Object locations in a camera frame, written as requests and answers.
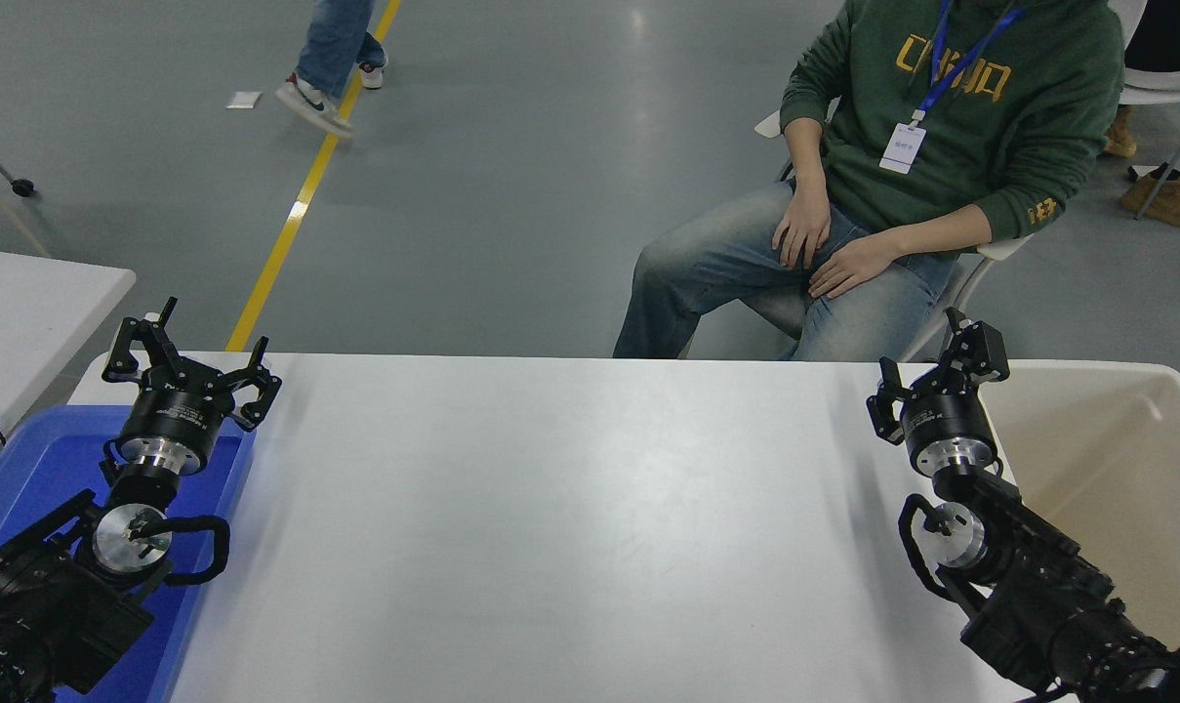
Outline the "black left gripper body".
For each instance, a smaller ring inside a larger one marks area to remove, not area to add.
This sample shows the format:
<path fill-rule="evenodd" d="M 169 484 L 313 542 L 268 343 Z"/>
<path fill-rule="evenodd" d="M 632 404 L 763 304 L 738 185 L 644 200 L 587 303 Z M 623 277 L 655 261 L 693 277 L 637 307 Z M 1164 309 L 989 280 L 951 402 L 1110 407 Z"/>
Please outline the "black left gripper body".
<path fill-rule="evenodd" d="M 138 380 L 139 395 L 122 427 L 118 448 L 126 460 L 206 460 L 224 419 L 234 409 L 224 390 L 186 390 Z"/>

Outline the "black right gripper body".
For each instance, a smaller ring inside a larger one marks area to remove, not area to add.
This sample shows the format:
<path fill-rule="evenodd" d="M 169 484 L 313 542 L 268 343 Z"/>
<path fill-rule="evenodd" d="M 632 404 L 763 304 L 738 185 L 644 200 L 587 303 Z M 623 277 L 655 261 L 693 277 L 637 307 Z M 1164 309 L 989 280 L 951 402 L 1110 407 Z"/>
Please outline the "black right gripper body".
<path fill-rule="evenodd" d="M 998 448 L 977 394 L 933 394 L 902 406 L 902 431 L 914 469 L 984 469 Z"/>

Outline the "person's left hand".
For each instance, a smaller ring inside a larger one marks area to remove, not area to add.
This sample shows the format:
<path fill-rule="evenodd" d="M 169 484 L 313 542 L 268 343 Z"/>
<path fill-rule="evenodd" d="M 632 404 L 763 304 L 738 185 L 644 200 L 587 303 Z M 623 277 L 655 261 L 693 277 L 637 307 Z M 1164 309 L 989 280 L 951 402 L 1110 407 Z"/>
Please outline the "person's left hand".
<path fill-rule="evenodd" d="M 838 298 L 856 285 L 874 280 L 905 255 L 899 241 L 894 228 L 848 241 L 811 276 L 809 297 Z"/>

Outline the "person's right hand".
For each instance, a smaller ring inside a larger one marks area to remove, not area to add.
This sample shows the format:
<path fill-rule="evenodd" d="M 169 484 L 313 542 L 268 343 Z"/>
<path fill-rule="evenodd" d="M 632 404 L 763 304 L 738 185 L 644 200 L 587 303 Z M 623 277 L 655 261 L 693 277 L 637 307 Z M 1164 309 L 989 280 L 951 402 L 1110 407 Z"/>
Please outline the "person's right hand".
<path fill-rule="evenodd" d="M 789 205 L 771 239 L 781 267 L 813 267 L 818 250 L 828 239 L 830 226 L 831 205 L 825 184 L 796 182 Z"/>

